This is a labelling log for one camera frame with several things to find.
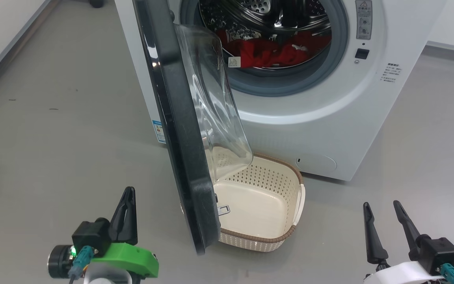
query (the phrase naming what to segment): caster wheel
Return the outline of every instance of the caster wheel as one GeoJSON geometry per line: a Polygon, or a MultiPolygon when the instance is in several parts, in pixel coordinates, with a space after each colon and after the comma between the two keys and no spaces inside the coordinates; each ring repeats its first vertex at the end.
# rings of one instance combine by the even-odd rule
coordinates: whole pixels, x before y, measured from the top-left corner
{"type": "Polygon", "coordinates": [[[89,0],[89,3],[94,8],[101,8],[104,5],[104,0],[89,0]]]}

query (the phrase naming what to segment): washing machine door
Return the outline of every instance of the washing machine door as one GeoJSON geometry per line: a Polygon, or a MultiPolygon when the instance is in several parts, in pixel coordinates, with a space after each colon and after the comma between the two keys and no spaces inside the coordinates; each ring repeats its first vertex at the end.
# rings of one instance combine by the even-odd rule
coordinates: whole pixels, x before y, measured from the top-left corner
{"type": "Polygon", "coordinates": [[[182,211],[203,254],[220,237],[213,185],[247,167],[252,152],[218,37],[174,25],[166,0],[133,3],[182,211]]]}

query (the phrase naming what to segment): beige basket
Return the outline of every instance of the beige basket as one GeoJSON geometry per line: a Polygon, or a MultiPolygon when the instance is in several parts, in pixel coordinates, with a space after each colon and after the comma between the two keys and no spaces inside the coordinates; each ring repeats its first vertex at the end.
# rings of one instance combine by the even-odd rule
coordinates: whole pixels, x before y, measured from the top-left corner
{"type": "Polygon", "coordinates": [[[301,173],[283,161],[255,155],[247,169],[219,180],[220,241],[273,251],[295,230],[304,207],[301,173]]]}

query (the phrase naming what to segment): connector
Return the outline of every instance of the connector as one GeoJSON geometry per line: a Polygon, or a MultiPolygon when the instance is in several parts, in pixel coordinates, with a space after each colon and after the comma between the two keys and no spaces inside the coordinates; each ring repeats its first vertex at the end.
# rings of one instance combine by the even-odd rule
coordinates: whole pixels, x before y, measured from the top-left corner
{"type": "Polygon", "coordinates": [[[83,268],[87,266],[94,257],[94,248],[91,246],[83,246],[76,258],[73,260],[73,265],[68,272],[70,279],[78,280],[83,273],[83,268]]]}
{"type": "Polygon", "coordinates": [[[445,263],[441,265],[439,273],[444,276],[447,282],[454,284],[454,267],[451,264],[445,263]]]}

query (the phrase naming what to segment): gray floor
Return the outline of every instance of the gray floor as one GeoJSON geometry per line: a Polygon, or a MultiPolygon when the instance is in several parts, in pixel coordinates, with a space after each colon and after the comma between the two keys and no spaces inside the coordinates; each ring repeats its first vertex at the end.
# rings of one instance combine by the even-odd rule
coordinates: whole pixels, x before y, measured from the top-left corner
{"type": "Polygon", "coordinates": [[[353,181],[305,184],[301,221],[281,248],[218,244],[197,257],[113,2],[63,1],[0,76],[0,284],[65,283],[47,275],[50,250],[80,221],[110,218],[127,185],[139,246],[161,265],[149,283],[361,283],[375,268],[364,201],[390,264],[408,261],[394,199],[420,232],[454,243],[454,53],[425,50],[353,181]]]}

